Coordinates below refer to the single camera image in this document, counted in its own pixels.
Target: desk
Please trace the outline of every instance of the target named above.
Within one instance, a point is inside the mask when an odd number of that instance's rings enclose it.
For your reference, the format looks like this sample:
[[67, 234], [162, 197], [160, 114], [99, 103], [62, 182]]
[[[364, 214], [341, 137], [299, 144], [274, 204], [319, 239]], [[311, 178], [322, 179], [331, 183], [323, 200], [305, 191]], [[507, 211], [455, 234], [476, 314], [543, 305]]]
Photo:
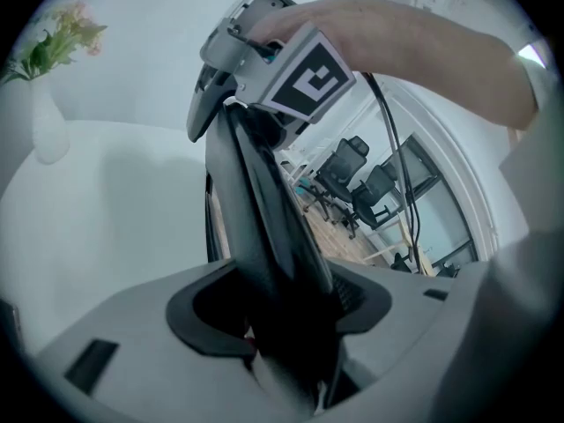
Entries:
[[102, 121], [69, 137], [53, 165], [32, 152], [0, 200], [0, 293], [32, 355], [112, 294], [207, 262], [203, 142]]

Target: cable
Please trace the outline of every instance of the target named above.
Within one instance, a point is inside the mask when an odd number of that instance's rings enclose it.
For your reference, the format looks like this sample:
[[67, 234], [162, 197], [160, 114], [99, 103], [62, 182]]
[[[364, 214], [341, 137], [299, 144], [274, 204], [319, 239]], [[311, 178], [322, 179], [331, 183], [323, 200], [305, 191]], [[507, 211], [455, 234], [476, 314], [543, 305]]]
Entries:
[[[420, 229], [421, 229], [421, 224], [420, 224], [420, 218], [419, 218], [419, 211], [417, 209], [417, 204], [415, 202], [415, 195], [413, 193], [413, 186], [412, 186], [412, 181], [411, 178], [409, 176], [409, 171], [407, 170], [407, 165], [405, 163], [405, 157], [404, 157], [404, 153], [402, 152], [401, 149], [401, 144], [399, 143], [399, 136], [397, 134], [397, 128], [396, 128], [396, 123], [394, 122], [394, 118], [391, 114], [390, 111], [390, 107], [388, 106], [388, 102], [386, 101], [386, 99], [384, 98], [383, 92], [380, 89], [380, 86], [376, 83], [375, 78], [372, 76], [372, 74], [368, 74], [366, 72], [362, 73], [362, 77], [364, 77], [364, 79], [367, 81], [368, 85], [370, 86], [370, 89], [372, 89], [372, 92], [374, 93], [376, 100], [378, 101], [378, 105], [380, 105], [380, 109], [382, 111], [382, 115], [384, 116], [384, 120], [386, 121], [386, 123], [390, 126], [391, 131], [393, 133], [393, 137], [395, 139], [396, 145], [397, 145], [397, 154], [399, 156], [399, 160], [401, 163], [401, 168], [402, 168], [402, 173], [404, 176], [404, 181], [405, 181], [405, 191], [404, 193], [409, 196], [409, 198], [411, 199], [410, 205], [409, 205], [409, 210], [410, 210], [410, 216], [411, 216], [411, 224], [409, 224], [409, 220], [408, 220], [408, 226], [409, 226], [409, 230], [410, 230], [410, 237], [411, 237], [411, 241], [412, 241], [412, 247], [413, 247], [413, 255], [415, 257], [415, 263], [417, 265], [417, 270], [420, 274], [423, 274], [423, 270], [421, 269], [421, 262], [419, 259], [419, 250], [417, 249], [418, 246], [418, 241], [419, 241], [419, 234], [420, 234]], [[391, 143], [392, 146], [392, 155], [393, 155], [393, 151], [394, 151], [394, 146], [393, 143]], [[405, 197], [404, 197], [404, 210], [405, 210], [405, 216], [407, 217], [407, 208], [405, 208], [406, 206], [406, 202], [405, 202]], [[414, 224], [415, 221], [413, 220], [413, 213], [415, 212], [415, 219], [417, 221], [417, 233], [414, 236]]]

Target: chair seat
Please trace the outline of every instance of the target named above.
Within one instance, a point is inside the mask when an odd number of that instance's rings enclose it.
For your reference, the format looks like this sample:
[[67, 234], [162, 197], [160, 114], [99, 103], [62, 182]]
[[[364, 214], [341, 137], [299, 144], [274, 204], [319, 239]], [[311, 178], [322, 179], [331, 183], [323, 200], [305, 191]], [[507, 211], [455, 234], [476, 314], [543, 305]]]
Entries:
[[341, 199], [343, 202], [352, 202], [353, 195], [351, 195], [351, 191], [349, 191], [346, 186], [341, 185], [339, 182], [334, 180], [331, 177], [317, 177], [317, 181], [320, 182], [325, 189], [329, 191], [329, 193]]
[[352, 207], [354, 212], [364, 224], [370, 226], [372, 229], [376, 229], [378, 227], [378, 220], [376, 219], [370, 205], [360, 199], [354, 199], [352, 201]]

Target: chair backrest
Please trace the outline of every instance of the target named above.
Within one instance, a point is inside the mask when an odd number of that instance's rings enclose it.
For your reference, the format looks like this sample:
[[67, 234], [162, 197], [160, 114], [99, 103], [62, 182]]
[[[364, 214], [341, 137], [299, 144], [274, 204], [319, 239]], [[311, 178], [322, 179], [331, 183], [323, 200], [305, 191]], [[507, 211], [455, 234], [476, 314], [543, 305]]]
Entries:
[[360, 139], [341, 139], [337, 150], [325, 160], [317, 173], [347, 186], [358, 170], [367, 162], [368, 145]]
[[365, 183], [366, 188], [360, 185], [356, 189], [358, 191], [356, 193], [353, 192], [353, 194], [357, 199], [362, 200], [371, 207], [378, 204], [378, 201], [396, 186], [396, 183], [380, 165], [370, 172]]

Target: black cable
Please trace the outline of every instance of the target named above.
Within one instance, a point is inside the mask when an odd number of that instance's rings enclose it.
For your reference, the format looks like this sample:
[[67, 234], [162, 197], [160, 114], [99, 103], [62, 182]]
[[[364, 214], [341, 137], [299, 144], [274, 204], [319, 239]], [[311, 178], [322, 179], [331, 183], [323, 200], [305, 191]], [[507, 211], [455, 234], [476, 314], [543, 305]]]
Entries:
[[[372, 76], [372, 74], [366, 72], [362, 73], [362, 77], [364, 77], [364, 79], [367, 81], [368, 85], [370, 86], [370, 89], [372, 89], [372, 92], [374, 93], [376, 99], [378, 100], [378, 104], [381, 106], [382, 111], [386, 112], [386, 115], [388, 116], [388, 119], [390, 121], [391, 131], [396, 141], [397, 154], [399, 155], [399, 161], [402, 167], [402, 172], [404, 173], [405, 194], [411, 199], [411, 203], [409, 204], [409, 210], [410, 210], [410, 217], [412, 223], [409, 229], [410, 229], [410, 237], [412, 239], [413, 255], [415, 257], [415, 263], [417, 265], [418, 272], [422, 273], [423, 271], [421, 270], [419, 250], [417, 249], [418, 246], [417, 242], [419, 241], [419, 234], [421, 229], [421, 224], [420, 224], [421, 221], [419, 218], [419, 211], [417, 209], [417, 204], [415, 203], [415, 195], [413, 193], [412, 180], [411, 177], [409, 176], [409, 171], [407, 170], [407, 165], [405, 163], [404, 153], [402, 152], [401, 149], [401, 144], [399, 143], [399, 135], [397, 134], [396, 123], [394, 121], [394, 117], [391, 114], [390, 107], [388, 106], [388, 102], [386, 101], [383, 92], [380, 89], [380, 86], [376, 82], [375, 78]], [[415, 219], [417, 220], [417, 234], [414, 236], [413, 228], [415, 226]]]

